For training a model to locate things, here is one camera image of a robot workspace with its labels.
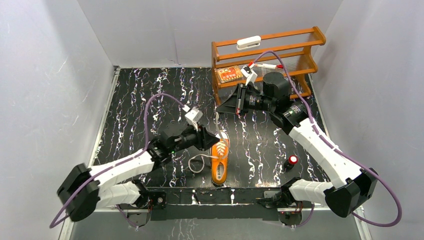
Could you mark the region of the orange canvas sneaker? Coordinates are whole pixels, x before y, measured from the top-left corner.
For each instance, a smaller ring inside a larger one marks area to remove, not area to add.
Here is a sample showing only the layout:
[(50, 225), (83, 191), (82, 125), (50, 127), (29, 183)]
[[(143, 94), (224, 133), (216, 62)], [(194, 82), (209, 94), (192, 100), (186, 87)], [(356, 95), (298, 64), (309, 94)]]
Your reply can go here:
[(227, 179), (228, 154), (230, 152), (230, 139), (226, 132), (221, 131), (215, 135), (220, 141), (210, 150), (211, 155), (211, 180), (221, 186)]

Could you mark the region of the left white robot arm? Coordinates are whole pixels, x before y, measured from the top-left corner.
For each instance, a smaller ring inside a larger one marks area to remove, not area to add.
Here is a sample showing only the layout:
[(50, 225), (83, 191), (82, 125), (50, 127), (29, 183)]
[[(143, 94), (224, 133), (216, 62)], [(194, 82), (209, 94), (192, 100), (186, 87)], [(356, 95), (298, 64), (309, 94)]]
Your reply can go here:
[(218, 142), (219, 138), (202, 125), (168, 126), (146, 149), (102, 165), (78, 164), (56, 192), (63, 204), (62, 211), (73, 222), (79, 222), (97, 208), (120, 204), (144, 208), (149, 203), (149, 194), (128, 179), (163, 167), (178, 151), (190, 147), (205, 151)]

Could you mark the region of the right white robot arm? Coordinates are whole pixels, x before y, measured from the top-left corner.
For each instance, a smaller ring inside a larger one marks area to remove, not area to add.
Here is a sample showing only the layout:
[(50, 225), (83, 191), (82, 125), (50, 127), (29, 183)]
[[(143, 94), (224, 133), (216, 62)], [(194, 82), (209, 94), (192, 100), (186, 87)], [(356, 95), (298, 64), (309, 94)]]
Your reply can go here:
[(280, 72), (269, 72), (262, 80), (262, 90), (252, 83), (239, 83), (233, 94), (217, 107), (218, 113), (244, 116), (250, 110), (265, 111), (271, 121), (299, 143), (328, 175), (329, 182), (308, 181), (294, 177), (281, 187), (280, 193), (258, 202), (267, 208), (295, 207), (308, 201), (328, 206), (345, 218), (373, 194), (374, 174), (337, 153), (337, 147), (310, 120), (305, 105), (290, 99), (291, 84)]

